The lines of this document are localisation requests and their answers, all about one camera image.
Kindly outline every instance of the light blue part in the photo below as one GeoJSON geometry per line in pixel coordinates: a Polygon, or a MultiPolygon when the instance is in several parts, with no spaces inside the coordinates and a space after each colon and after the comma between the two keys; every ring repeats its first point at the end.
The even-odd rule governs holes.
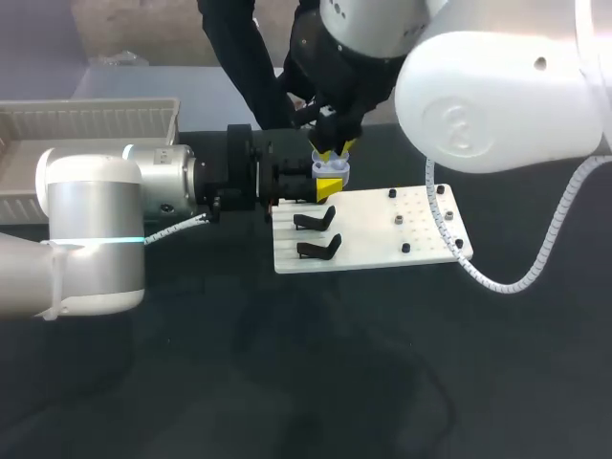
{"type": "Polygon", "coordinates": [[[90,237],[85,239],[52,239],[60,246],[100,246],[102,244],[144,243],[143,237],[90,237]]]}

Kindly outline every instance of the black screw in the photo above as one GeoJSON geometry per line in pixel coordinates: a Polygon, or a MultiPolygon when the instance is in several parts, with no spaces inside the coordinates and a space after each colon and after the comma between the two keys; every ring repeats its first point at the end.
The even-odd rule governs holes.
{"type": "Polygon", "coordinates": [[[172,213],[174,211],[174,207],[171,206],[170,204],[162,204],[160,206],[160,209],[162,210],[163,213],[172,213]]]}

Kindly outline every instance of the logo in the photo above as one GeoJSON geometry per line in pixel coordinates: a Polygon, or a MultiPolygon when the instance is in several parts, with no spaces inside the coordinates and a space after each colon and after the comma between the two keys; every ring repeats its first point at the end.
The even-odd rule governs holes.
{"type": "Polygon", "coordinates": [[[484,114],[459,98],[431,103],[424,112],[423,122],[432,142],[449,155],[479,156],[489,151],[493,144],[484,114]]]}

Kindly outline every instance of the white plastic tray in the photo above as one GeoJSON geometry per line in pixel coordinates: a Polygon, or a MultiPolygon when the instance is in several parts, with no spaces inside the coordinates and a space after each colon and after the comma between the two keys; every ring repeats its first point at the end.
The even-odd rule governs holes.
{"type": "Polygon", "coordinates": [[[36,200],[38,159],[51,147],[173,144],[179,101],[0,101],[0,225],[46,223],[36,200]]]}
{"type": "MultiPolygon", "coordinates": [[[[388,188],[345,191],[331,196],[324,206],[281,201],[273,208],[276,272],[317,273],[455,261],[434,224],[425,187],[396,190],[395,199],[389,198],[388,188]],[[329,206],[336,207],[336,217],[327,231],[295,229],[295,214],[321,218],[329,206]],[[404,218],[401,225],[395,223],[397,215],[404,218]],[[327,246],[336,234],[341,234],[342,245],[332,260],[299,258],[298,242],[327,246]],[[410,253],[402,252],[404,243],[410,244],[410,253]]],[[[463,240],[462,251],[470,259],[473,249],[450,186],[438,195],[438,204],[442,212],[453,212],[447,226],[455,239],[463,240]]]]}

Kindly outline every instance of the person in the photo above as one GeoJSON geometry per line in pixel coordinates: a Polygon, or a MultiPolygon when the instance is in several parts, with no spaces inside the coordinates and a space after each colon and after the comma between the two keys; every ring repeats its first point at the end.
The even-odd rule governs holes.
{"type": "MultiPolygon", "coordinates": [[[[299,0],[295,18],[318,8],[319,0],[299,0]]],[[[198,0],[202,27],[221,67],[264,129],[293,127],[294,104],[287,93],[304,100],[315,88],[287,54],[276,78],[263,37],[253,22],[255,0],[198,0]]]]}

